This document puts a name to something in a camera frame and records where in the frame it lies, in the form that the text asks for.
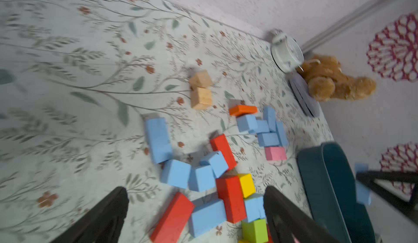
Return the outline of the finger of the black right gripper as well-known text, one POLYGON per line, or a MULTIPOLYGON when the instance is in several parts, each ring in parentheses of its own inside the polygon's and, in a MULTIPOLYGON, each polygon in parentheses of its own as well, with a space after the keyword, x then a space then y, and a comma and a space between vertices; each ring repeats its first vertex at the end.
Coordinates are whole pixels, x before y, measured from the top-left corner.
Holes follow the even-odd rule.
POLYGON ((368 189, 384 199, 392 207, 401 212, 406 218, 413 223, 418 223, 418 174, 416 172, 382 172, 382 171, 366 171, 358 172, 356 180, 360 184, 365 185, 368 189), (403 182, 413 184, 409 201, 405 201, 382 186, 378 185, 375 180, 386 180, 390 182, 403 182))

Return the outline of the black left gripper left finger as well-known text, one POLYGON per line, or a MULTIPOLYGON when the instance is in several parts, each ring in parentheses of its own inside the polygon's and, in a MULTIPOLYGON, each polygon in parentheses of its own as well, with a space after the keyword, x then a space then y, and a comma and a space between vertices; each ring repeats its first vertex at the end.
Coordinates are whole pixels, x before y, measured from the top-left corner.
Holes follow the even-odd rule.
POLYGON ((128 211, 127 190, 118 186, 54 243, 117 243, 128 211))

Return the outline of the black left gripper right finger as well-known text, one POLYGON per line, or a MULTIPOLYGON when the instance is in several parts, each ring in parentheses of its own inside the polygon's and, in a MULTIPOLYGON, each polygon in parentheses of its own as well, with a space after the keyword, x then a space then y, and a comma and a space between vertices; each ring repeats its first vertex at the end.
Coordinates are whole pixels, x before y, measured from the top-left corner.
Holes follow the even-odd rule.
POLYGON ((274 243, 338 242, 274 186, 266 187, 263 206, 274 243))

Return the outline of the long light blue block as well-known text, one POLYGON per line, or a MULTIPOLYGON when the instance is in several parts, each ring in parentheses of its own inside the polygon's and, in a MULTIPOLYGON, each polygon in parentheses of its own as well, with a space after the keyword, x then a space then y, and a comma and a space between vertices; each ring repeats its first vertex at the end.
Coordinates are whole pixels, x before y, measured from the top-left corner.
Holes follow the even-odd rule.
POLYGON ((153 118, 145 122, 147 140, 152 162, 158 164, 173 158, 167 124, 164 118, 153 118))

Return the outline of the green cube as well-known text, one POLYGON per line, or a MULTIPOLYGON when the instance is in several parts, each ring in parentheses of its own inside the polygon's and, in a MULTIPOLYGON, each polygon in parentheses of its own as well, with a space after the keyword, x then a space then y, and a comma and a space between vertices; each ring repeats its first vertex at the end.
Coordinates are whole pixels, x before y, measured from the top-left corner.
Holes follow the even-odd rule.
POLYGON ((242 221, 242 236, 244 240, 250 243, 267 243, 269 239, 266 220, 242 221))

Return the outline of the yellow cube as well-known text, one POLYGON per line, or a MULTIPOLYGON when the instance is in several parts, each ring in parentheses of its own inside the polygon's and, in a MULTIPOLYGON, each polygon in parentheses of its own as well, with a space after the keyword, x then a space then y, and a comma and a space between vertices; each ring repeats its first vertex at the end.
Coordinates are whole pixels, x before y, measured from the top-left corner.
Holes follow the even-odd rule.
POLYGON ((240 173, 237 176, 241 185, 243 198, 248 198, 256 193, 253 178, 250 173, 240 173))

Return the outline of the dark teal plastic tray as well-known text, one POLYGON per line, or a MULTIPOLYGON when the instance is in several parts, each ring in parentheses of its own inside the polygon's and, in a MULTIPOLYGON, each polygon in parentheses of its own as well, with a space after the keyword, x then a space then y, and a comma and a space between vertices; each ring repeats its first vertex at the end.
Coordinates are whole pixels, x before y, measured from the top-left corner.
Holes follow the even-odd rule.
POLYGON ((357 203, 356 182, 346 155, 336 142, 306 148, 297 164, 314 221, 341 243, 374 243, 364 205, 357 203))

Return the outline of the red block left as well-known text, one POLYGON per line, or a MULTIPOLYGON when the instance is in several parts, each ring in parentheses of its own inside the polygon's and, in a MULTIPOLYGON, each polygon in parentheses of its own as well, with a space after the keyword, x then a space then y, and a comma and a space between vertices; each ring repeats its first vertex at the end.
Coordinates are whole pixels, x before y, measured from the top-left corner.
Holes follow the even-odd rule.
POLYGON ((176 243, 195 205, 177 192, 150 236, 153 243, 176 243))

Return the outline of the pink block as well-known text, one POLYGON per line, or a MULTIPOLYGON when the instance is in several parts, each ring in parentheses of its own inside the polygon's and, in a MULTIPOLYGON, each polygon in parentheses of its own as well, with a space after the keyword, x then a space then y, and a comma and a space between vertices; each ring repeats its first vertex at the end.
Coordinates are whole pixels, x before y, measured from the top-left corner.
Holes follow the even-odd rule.
POLYGON ((284 147, 265 147, 267 161, 283 161, 287 159, 284 147))

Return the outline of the long red block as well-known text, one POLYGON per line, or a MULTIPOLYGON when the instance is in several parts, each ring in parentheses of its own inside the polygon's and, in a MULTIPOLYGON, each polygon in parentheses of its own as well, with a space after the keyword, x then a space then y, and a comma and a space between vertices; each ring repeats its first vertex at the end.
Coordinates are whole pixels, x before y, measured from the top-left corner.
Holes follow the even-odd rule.
POLYGON ((213 151, 220 151, 223 154, 223 157, 228 165, 228 171, 233 170, 237 166, 235 157, 224 134, 211 139, 210 144, 213 151))

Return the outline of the orange flat block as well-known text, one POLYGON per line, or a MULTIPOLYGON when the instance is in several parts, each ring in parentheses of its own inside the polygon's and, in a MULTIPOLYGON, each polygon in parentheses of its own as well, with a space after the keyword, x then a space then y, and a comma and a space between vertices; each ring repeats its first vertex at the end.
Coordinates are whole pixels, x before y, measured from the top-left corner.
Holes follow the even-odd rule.
POLYGON ((256 106, 236 105, 229 109, 231 116, 239 117, 245 114, 256 114, 258 108, 256 106))

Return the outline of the grey fabric glasses case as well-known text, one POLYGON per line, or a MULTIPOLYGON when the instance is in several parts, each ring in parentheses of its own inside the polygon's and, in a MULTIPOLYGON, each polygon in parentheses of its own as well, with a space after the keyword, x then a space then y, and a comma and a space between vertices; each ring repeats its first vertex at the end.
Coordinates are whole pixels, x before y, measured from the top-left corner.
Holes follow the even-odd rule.
POLYGON ((308 85, 298 73, 291 73, 288 76, 290 87, 306 116, 317 118, 321 115, 321 108, 310 94, 308 85))

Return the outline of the brown teddy bear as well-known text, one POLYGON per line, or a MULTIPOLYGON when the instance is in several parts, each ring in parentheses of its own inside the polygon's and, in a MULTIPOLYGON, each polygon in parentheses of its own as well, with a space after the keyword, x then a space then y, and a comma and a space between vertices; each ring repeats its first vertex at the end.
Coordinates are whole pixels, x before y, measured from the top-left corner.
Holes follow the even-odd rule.
POLYGON ((369 77, 344 74, 341 63, 334 56, 316 54, 296 71, 307 83, 309 94, 318 102, 362 100, 371 96, 377 88, 376 81, 369 77))

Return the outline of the natural wood cube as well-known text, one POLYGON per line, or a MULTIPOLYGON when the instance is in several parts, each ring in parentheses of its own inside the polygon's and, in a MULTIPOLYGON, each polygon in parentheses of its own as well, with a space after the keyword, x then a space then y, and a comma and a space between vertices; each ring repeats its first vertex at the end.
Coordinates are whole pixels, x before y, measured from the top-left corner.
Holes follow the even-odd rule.
POLYGON ((212 106, 212 92, 206 88, 196 87, 191 92, 190 103, 195 110, 205 110, 212 106))
POLYGON ((189 84, 192 89, 195 88, 209 88, 213 85, 212 78, 207 70, 196 72, 190 79, 189 84))

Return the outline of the natural wood cube upper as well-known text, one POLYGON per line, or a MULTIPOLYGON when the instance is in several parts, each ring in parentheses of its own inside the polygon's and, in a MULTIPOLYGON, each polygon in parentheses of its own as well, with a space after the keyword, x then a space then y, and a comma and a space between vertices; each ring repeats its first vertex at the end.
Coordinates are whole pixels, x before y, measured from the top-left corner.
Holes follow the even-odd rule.
POLYGON ((213 85, 212 78, 207 70, 196 72, 190 79, 189 84, 192 89, 195 88, 209 88, 213 85))

